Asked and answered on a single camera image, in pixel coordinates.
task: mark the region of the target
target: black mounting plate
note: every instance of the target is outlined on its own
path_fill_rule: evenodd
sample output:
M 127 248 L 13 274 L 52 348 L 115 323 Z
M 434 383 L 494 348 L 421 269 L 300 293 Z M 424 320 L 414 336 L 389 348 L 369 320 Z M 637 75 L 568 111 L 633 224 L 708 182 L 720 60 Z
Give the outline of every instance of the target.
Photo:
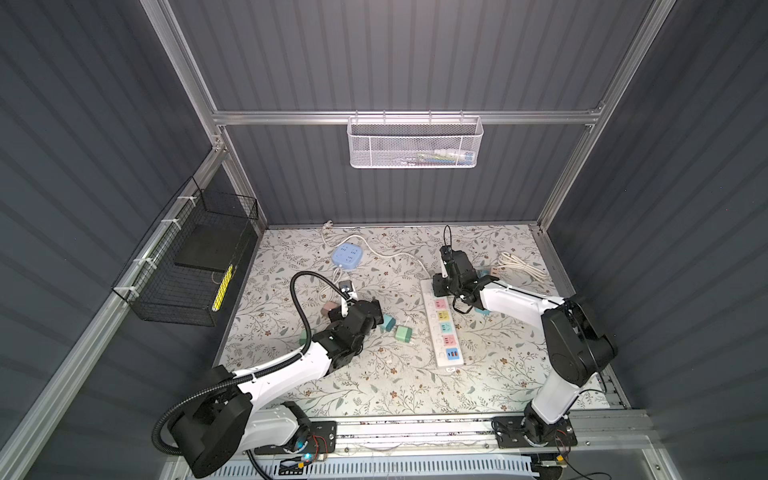
M 546 445 L 532 445 L 525 438 L 524 431 L 521 427 L 523 417 L 522 416 L 501 416 L 493 417 L 491 419 L 491 425 L 493 425 L 496 442 L 500 449 L 523 449 L 535 446 L 541 447 L 575 447 L 578 445 L 576 439 L 576 432 L 574 432 L 573 426 L 571 426 L 571 420 L 562 418 L 557 424 L 557 429 L 561 432 L 558 433 L 558 437 L 562 443 L 555 439 L 552 439 Z
M 322 437 L 325 439 L 325 442 L 320 440 L 318 445 L 315 443 L 313 435 Z M 315 451 L 318 453 L 333 453 L 334 450 L 336 450 L 336 422 L 312 422 L 312 425 L 310 425 L 310 437 L 307 439 L 306 446 L 301 452 L 313 454 Z M 285 455 L 286 451 L 283 450 L 282 445 L 265 445 L 254 449 L 253 453 L 256 455 Z

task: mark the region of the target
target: coiled white cable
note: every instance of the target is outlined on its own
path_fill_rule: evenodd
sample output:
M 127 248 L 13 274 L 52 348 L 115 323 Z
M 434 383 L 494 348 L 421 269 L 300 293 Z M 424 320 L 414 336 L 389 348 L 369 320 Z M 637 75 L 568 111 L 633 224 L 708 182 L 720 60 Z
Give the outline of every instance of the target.
M 517 255 L 512 255 L 509 252 L 502 252 L 498 256 L 497 268 L 510 268 L 513 270 L 519 270 L 530 275 L 534 280 L 544 282 L 548 278 L 545 271 L 539 270 L 535 266 L 528 265 Z
M 422 268 L 424 269 L 424 271 L 426 272 L 426 274 L 427 274 L 427 277 L 430 277 L 430 278 L 432 277 L 432 275 L 430 275 L 430 274 L 429 274 L 429 270 L 427 270 L 427 267 L 426 267 L 426 266 L 424 266 L 424 263 L 422 263 L 422 261 L 421 261 L 421 260 L 420 260 L 420 259 L 419 259 L 417 256 L 413 255 L 412 253 L 408 253 L 408 252 L 402 252 L 402 251 L 400 251 L 400 252 L 392 253 L 392 254 L 390 254 L 390 255 L 384 255 L 384 254 L 381 254 L 381 253 L 379 253 L 379 252 L 375 251 L 375 250 L 374 250 L 374 249 L 371 247 L 370 243 L 368 243 L 368 240 L 366 240 L 366 238 L 365 238 L 365 237 L 362 237 L 362 236 L 360 236 L 360 235 L 357 235 L 356 233 L 354 233 L 354 234 L 352 234 L 352 235 L 349 235 L 347 238 L 345 238 L 344 240 L 342 240 L 342 241 L 338 242 L 336 245 L 329 245 L 329 244 L 326 242 L 325 230 L 329 230 L 329 229 L 330 229 L 332 226 L 333 226 L 333 222 L 332 222 L 332 221 L 330 221 L 330 220 L 328 220 L 328 221 L 327 221 L 327 222 L 326 222 L 326 223 L 325 223 L 325 224 L 324 224 L 324 225 L 323 225 L 323 226 L 320 228 L 320 238 L 322 238 L 322 239 L 323 239 L 323 245 L 325 245 L 327 248 L 336 248 L 336 247 L 338 247 L 339 245 L 341 245 L 342 243 L 345 243 L 345 242 L 346 242 L 347 240 L 349 240 L 350 238 L 359 238 L 359 239 L 361 239 L 361 240 L 363 241 L 363 243 L 366 245 L 366 247 L 368 247 L 368 250 L 371 250 L 371 253 L 373 253 L 374 255 L 376 255 L 376 256 L 378 256 L 378 257 L 382 257 L 382 258 L 395 258 L 395 257 L 397 257 L 397 256 L 399 256 L 399 255 L 405 255 L 405 256 L 407 256 L 407 257 L 411 257 L 411 258 L 413 258 L 414 260 L 416 260 L 417 262 L 419 262 L 419 265 L 421 265 L 421 266 L 422 266 Z

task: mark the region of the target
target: white mesh basket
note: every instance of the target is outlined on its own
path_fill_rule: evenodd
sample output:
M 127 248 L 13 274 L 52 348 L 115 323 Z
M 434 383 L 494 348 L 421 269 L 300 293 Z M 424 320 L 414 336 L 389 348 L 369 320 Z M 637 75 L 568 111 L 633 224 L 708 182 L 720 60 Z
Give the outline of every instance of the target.
M 354 168 L 472 168 L 482 132 L 480 117 L 350 117 L 349 163 Z

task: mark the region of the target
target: black wire basket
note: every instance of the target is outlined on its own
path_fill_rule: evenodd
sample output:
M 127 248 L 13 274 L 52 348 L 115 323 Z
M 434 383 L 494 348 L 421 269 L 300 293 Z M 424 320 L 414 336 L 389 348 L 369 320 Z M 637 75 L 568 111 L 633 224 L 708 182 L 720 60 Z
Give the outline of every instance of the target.
M 147 255 L 137 258 L 150 234 L 147 232 L 112 290 L 142 320 L 215 326 L 232 276 L 238 269 L 248 267 L 249 259 L 243 253 L 250 251 L 248 246 L 256 242 L 257 220 L 255 198 L 198 188 L 174 220 L 162 220 L 166 225 L 157 245 Z M 187 240 L 200 228 L 226 232 L 235 239 L 225 271 L 177 262 Z M 134 263 L 140 265 L 133 281 L 118 285 Z

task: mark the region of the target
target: blue power strip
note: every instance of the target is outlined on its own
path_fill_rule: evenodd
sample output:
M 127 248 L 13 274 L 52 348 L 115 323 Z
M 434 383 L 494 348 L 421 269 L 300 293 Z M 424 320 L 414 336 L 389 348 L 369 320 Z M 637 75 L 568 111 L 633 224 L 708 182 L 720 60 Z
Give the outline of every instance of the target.
M 362 260 L 362 248 L 354 243 L 342 243 L 331 256 L 333 264 L 344 270 L 353 270 L 360 265 L 360 260 Z

